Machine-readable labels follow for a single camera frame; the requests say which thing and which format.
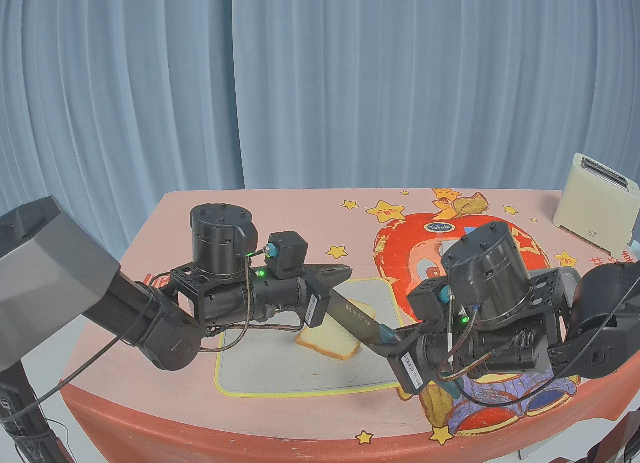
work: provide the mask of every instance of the curtain fold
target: curtain fold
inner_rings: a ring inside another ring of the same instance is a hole
[[[640,176],[640,0],[233,0],[247,187]]]
[[[0,211],[120,257],[181,189],[640,180],[640,0],[0,0]]]
[[[161,196],[244,187],[231,0],[0,0],[0,211],[55,195],[121,256]]]

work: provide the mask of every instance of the white toaster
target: white toaster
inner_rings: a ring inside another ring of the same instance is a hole
[[[639,210],[638,184],[576,153],[553,223],[622,260]]]

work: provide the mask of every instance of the yellow star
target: yellow star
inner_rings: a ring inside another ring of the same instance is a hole
[[[445,187],[445,188],[434,187],[432,189],[437,199],[446,198],[447,200],[453,201],[456,198],[458,198],[460,195],[462,195],[462,193],[458,191],[453,191],[453,189],[451,189],[450,187]]]
[[[360,433],[359,435],[356,435],[355,437],[358,440],[358,445],[362,445],[363,443],[371,443],[371,439],[373,438],[373,433],[367,433],[363,429],[362,433]]]
[[[437,440],[440,445],[444,445],[444,442],[453,438],[453,435],[449,432],[449,426],[447,425],[444,427],[433,426],[432,429],[433,435],[431,435],[429,440]]]
[[[578,262],[578,259],[574,259],[571,255],[569,255],[569,253],[566,252],[566,250],[563,250],[560,255],[554,255],[554,257],[556,257],[556,259],[560,261],[561,266],[575,267]]]
[[[404,211],[404,206],[391,205],[384,200],[378,200],[378,204],[375,207],[367,209],[369,214],[378,217],[380,223],[386,223],[389,219],[404,219],[402,211]]]
[[[344,250],[344,246],[329,245],[329,251],[327,251],[325,255],[331,255],[334,259],[340,259],[340,257],[348,255],[348,253]]]

